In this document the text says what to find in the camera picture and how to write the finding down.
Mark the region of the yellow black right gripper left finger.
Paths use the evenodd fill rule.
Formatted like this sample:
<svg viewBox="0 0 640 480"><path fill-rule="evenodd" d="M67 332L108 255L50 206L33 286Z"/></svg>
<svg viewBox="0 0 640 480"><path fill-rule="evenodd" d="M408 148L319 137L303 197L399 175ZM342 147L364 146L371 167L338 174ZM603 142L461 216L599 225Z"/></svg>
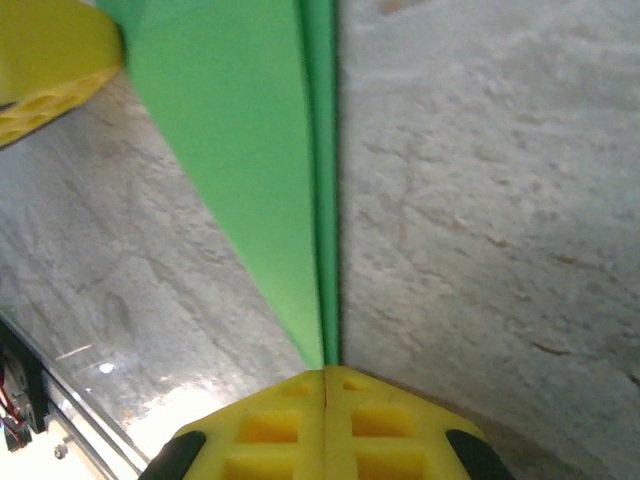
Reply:
<svg viewBox="0 0 640 480"><path fill-rule="evenodd" d="M324 480L324 411L301 373L181 427L138 480Z"/></svg>

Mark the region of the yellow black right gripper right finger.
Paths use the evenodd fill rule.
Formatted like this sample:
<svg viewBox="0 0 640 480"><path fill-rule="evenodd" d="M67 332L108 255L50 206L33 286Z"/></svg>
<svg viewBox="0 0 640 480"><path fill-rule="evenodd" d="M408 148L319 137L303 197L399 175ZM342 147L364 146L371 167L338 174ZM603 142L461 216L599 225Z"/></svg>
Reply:
<svg viewBox="0 0 640 480"><path fill-rule="evenodd" d="M362 372L325 369L325 480L515 480L481 430Z"/></svg>

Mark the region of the green paper sheet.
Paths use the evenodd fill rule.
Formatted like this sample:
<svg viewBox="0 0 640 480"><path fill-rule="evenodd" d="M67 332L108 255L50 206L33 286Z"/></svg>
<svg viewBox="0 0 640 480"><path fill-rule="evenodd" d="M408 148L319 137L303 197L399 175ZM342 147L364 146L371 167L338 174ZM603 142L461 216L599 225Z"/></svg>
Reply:
<svg viewBox="0 0 640 480"><path fill-rule="evenodd" d="M337 0L95 0L301 358L340 361Z"/></svg>

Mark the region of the aluminium mounting rail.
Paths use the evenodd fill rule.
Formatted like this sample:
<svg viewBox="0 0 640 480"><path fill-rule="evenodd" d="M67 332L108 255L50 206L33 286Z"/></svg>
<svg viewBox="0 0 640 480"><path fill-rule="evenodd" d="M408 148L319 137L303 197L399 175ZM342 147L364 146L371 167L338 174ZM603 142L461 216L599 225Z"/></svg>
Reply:
<svg viewBox="0 0 640 480"><path fill-rule="evenodd" d="M18 325L13 310L0 306L2 316L14 332L24 341L43 366L43 382L49 397L49 414L45 417L46 431L58 436L54 452L57 458L72 451L87 461L103 480L137 480L150 459L137 447L109 415L91 398L90 393L55 365L36 341ZM7 413L0 414L9 427L7 439L17 449L26 446L28 440L22 432L29 427L16 427Z"/></svg>

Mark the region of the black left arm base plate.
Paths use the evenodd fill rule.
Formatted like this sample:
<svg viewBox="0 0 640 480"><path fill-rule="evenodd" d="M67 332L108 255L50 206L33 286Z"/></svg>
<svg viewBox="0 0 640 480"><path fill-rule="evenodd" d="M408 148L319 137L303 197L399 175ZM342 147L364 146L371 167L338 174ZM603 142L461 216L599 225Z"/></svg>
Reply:
<svg viewBox="0 0 640 480"><path fill-rule="evenodd" d="M24 341L0 316L0 407L16 427L46 431L49 397L43 366Z"/></svg>

